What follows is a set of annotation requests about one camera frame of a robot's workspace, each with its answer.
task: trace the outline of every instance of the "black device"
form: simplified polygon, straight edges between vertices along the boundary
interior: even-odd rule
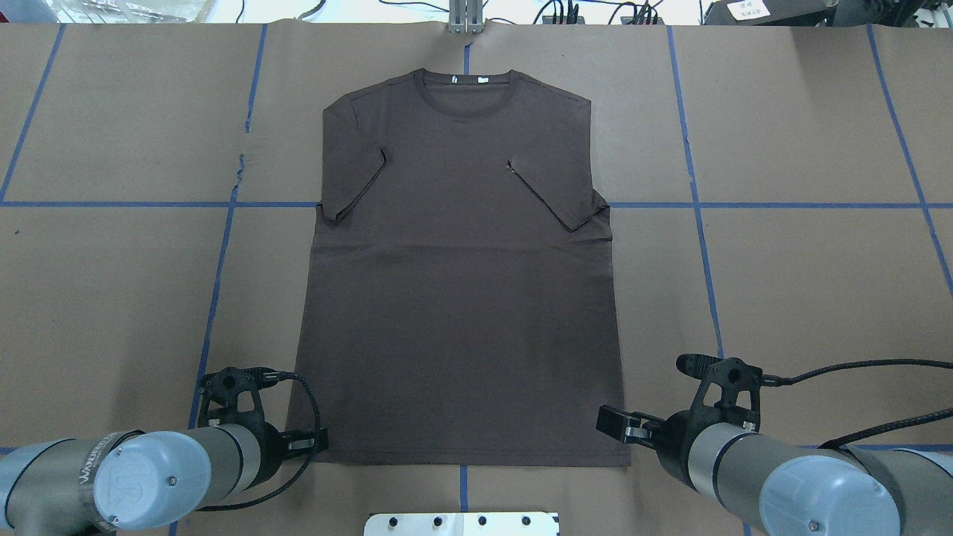
[[[817,26],[831,21],[837,11],[837,1],[831,0],[761,0],[767,16],[738,20],[728,8],[736,0],[712,2],[705,13],[705,26]]]

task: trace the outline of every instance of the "metal bracket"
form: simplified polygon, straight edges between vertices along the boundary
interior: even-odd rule
[[[555,512],[375,514],[364,536],[558,536]]]
[[[450,0],[450,33],[483,33],[482,0]]]

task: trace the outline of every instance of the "wire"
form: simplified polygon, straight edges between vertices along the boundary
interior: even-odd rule
[[[607,22],[606,24],[612,24],[612,21],[616,19],[616,13],[618,13],[618,11],[624,8],[625,6],[632,6],[633,19],[639,16],[639,6],[636,6],[635,2],[622,2],[620,4],[616,4],[616,8],[612,11],[612,16],[609,17],[609,22]]]
[[[298,16],[297,16],[297,19],[298,19],[298,20],[304,20],[304,19],[310,17],[311,15],[313,15],[313,14],[315,14],[315,13],[321,11],[321,8],[323,8],[324,5],[325,5],[327,2],[328,2],[328,0],[321,0],[320,2],[317,3],[317,6],[314,6],[313,8],[311,8],[311,9],[309,9],[309,10],[307,10],[307,11],[301,13],[300,15],[298,15]]]
[[[308,395],[308,401],[311,402],[311,409],[314,412],[314,435],[315,435],[315,445],[317,445],[316,438],[317,438],[317,434],[319,433],[321,429],[321,412],[317,409],[317,400],[314,398],[314,392],[311,390],[311,386],[308,385],[308,381],[305,380],[302,376],[294,372],[285,372],[283,373],[283,375],[285,376],[286,379],[296,380],[300,382],[301,386],[304,387],[304,392]],[[291,487],[291,485],[294,484],[294,482],[298,479],[298,477],[300,477],[301,474],[304,473],[304,470],[308,468],[308,464],[310,463],[311,463],[311,454],[309,454],[308,456],[305,456],[304,462],[301,463],[301,466],[294,473],[294,475],[292,475],[292,478],[288,479],[288,482],[283,484],[281,487],[279,487],[275,491],[272,491],[268,495],[262,495],[261,497],[258,497],[257,499],[254,499],[252,501],[246,501],[245,503],[238,503],[237,505],[205,506],[203,508],[199,508],[197,511],[224,512],[229,510],[238,510],[241,508],[247,508],[249,506],[260,505],[264,503],[265,501],[268,501],[269,499],[273,499],[274,497],[277,497],[282,492],[284,492],[284,490]]]
[[[438,10],[438,11],[443,11],[445,13],[450,12],[450,10],[446,8],[435,6],[428,2],[391,2],[390,0],[377,0],[377,2],[380,2],[381,4],[387,4],[388,6],[427,6],[430,8],[434,8],[435,10]]]
[[[816,378],[817,376],[820,376],[821,374],[827,374],[828,372],[837,372],[839,370],[847,370],[851,368],[866,368],[871,366],[890,366],[890,365],[916,365],[916,366],[929,366],[934,368],[953,369],[953,361],[933,361],[933,360],[851,361],[847,363],[840,363],[840,364],[825,366],[824,368],[812,370],[810,372],[801,374],[800,376],[795,376],[794,378],[783,378],[780,376],[771,376],[771,375],[765,374],[762,377],[761,385],[765,387],[783,387],[785,385],[794,385],[795,383],[800,383],[801,381],[810,380],[812,378]],[[865,440],[867,438],[879,436],[881,434],[892,432],[894,430],[909,428],[910,426],[919,426],[920,424],[934,423],[936,421],[941,421],[943,419],[949,419],[950,417],[953,417],[953,407],[949,407],[940,411],[934,411],[933,413],[927,413],[925,415],[920,415],[920,417],[911,417],[909,419],[902,419],[900,421],[894,421],[892,423],[879,424],[877,426],[872,426],[870,428],[866,428],[859,432],[854,432],[853,434],[848,434],[846,436],[842,436],[837,439],[830,440],[822,444],[821,448],[839,448],[848,443]]]
[[[533,17],[532,24],[535,24],[537,20],[539,20],[539,16],[542,15],[544,11],[546,11],[546,8],[548,8],[550,4],[553,4],[553,24],[557,24],[556,4],[559,4],[559,12],[562,12],[562,0],[549,0],[548,2],[543,4],[542,8],[539,8],[539,11],[537,12],[537,16]]]
[[[869,361],[852,361],[849,363],[834,364],[830,366],[825,366],[824,368],[819,368],[817,370],[812,370],[801,374],[800,376],[795,376],[794,378],[782,378],[779,376],[764,375],[764,382],[762,385],[765,387],[784,387],[785,385],[794,385],[795,383],[800,383],[804,380],[810,380],[820,376],[821,374],[827,374],[828,372],[836,372],[838,370],[847,370],[850,368],[865,368],[868,366],[888,366],[888,365],[901,365],[901,364],[910,364],[917,366],[932,366],[936,368],[950,368],[953,369],[953,362],[951,361],[932,361],[932,360],[869,360]]]
[[[865,430],[861,430],[860,432],[847,434],[846,436],[839,437],[836,440],[831,440],[829,442],[826,442],[822,444],[819,448],[836,449],[848,443],[865,440],[867,438],[879,436],[881,434],[892,432],[894,430],[909,428],[910,426],[919,426],[920,424],[934,423],[936,421],[942,421],[943,419],[949,419],[950,417],[953,417],[953,407],[948,407],[940,411],[934,411],[933,413],[927,413],[926,415],[920,415],[920,417],[911,417],[910,419],[903,419],[901,421],[894,421],[892,423],[873,426]]]

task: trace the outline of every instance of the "blue tape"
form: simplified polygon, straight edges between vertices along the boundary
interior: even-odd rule
[[[310,208],[317,201],[237,201],[236,208]],[[218,208],[232,206],[230,201],[4,201],[5,207],[47,207],[47,208]]]
[[[229,201],[2,201],[4,207],[45,208],[228,208]],[[237,201],[236,208],[308,208],[317,201]],[[614,209],[691,209],[688,201],[610,201]],[[931,209],[953,209],[953,203],[927,203]],[[814,203],[814,202],[759,202],[759,201],[703,201],[702,209],[862,209],[862,210],[920,210],[920,203]]]
[[[897,131],[897,139],[900,141],[900,148],[901,151],[903,151],[903,158],[906,160],[906,168],[910,171],[910,178],[913,179],[913,188],[917,191],[917,199],[920,200],[920,206],[923,209],[923,218],[926,220],[926,227],[930,230],[930,239],[933,240],[933,249],[937,251],[937,258],[940,260],[940,267],[943,269],[943,276],[946,278],[946,289],[949,291],[950,297],[953,298],[953,275],[950,274],[949,265],[946,263],[946,255],[943,254],[940,238],[937,237],[937,228],[933,224],[933,217],[930,215],[929,206],[926,204],[926,197],[923,195],[923,186],[921,186],[920,178],[917,176],[917,168],[913,165],[913,157],[910,156],[910,149],[906,145],[906,137],[903,136],[903,128],[900,126],[897,111],[894,109],[893,99],[890,97],[890,90],[887,89],[887,80],[883,76],[881,56],[877,52],[877,40],[874,38],[874,27],[870,24],[867,25],[867,39],[870,41],[870,51],[874,55],[874,67],[877,68],[877,77],[881,80],[883,100],[886,101],[887,110],[890,112],[890,120],[893,121],[894,130]]]
[[[473,43],[467,43],[463,47],[463,73],[470,74],[470,47],[473,46]]]
[[[226,208],[228,201],[4,201],[5,207],[52,208]]]
[[[679,202],[610,202],[609,206],[614,209],[690,209],[695,205],[693,203]]]
[[[695,209],[695,226],[699,232],[699,246],[701,248],[701,267],[705,273],[705,288],[708,290],[708,309],[711,312],[712,322],[715,324],[715,338],[718,342],[718,357],[724,359],[724,343],[721,340],[721,322],[718,317],[718,304],[715,302],[715,284],[712,281],[711,262],[708,259],[708,243],[705,241],[704,222],[701,219],[701,199],[699,185],[695,180],[695,162],[692,158],[692,148],[688,144],[688,122],[685,120],[685,102],[681,94],[681,80],[679,79],[679,60],[675,50],[675,34],[671,26],[665,27],[668,33],[668,51],[672,60],[672,77],[675,81],[675,97],[679,104],[679,122],[681,123],[681,139],[685,145],[685,165],[688,176],[691,178],[692,207]]]
[[[245,116],[245,134],[252,129],[252,110],[254,110],[254,96],[258,91],[258,76],[261,74],[261,58],[265,55],[265,36],[268,35],[268,25],[261,25],[261,35],[258,37],[258,55],[254,59],[254,74],[252,88],[248,91],[248,115]]]
[[[799,202],[717,202],[701,203],[706,209],[919,209],[918,203],[799,203]]]
[[[309,208],[317,206],[317,201],[238,201],[235,203],[238,208],[271,208],[271,209],[290,209],[290,208]]]
[[[469,483],[467,482],[467,466],[460,466],[460,511],[470,511]]]
[[[10,187],[10,181],[13,179],[13,172],[16,170],[16,162],[20,159],[20,151],[23,150],[23,144],[27,141],[27,133],[30,131],[30,124],[33,122],[33,115],[36,113],[36,107],[40,104],[40,97],[43,96],[43,88],[47,86],[47,79],[50,78],[50,71],[53,68],[53,60],[56,58],[56,52],[59,51],[60,42],[63,41],[63,33],[66,31],[66,25],[61,24],[59,31],[56,32],[56,39],[53,40],[53,48],[50,50],[50,57],[47,58],[47,66],[43,69],[43,75],[40,76],[40,83],[36,86],[36,93],[33,94],[33,101],[30,103],[30,110],[27,112],[27,118],[23,121],[23,128],[20,129],[20,137],[16,139],[16,146],[13,148],[13,155],[10,157],[10,165],[7,166],[7,174],[3,177],[3,185],[0,185],[0,201],[7,196],[7,189]]]
[[[240,158],[240,165],[244,166],[244,155]],[[238,174],[241,175],[242,168],[239,168]],[[218,293],[222,287],[222,268],[225,266],[225,252],[229,248],[229,238],[232,235],[232,221],[235,215],[235,202],[238,199],[238,186],[241,183],[239,179],[232,188],[232,198],[229,201],[229,212],[225,216],[225,231],[222,233],[222,245],[218,250],[218,265],[215,267],[215,282],[212,287],[212,302],[209,304],[209,317],[205,322],[205,337],[202,339],[202,354],[198,360],[198,370],[195,372],[195,385],[197,387],[199,380],[205,375],[206,365],[209,362],[209,349],[212,347],[212,326],[215,322],[215,312],[218,309]],[[198,420],[198,389],[194,389],[192,395],[192,409],[189,411],[189,429],[195,428]]]

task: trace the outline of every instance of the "metal plate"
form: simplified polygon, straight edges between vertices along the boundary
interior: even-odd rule
[[[559,515],[547,512],[375,514],[364,525],[364,536],[420,536],[421,534],[558,536]]]

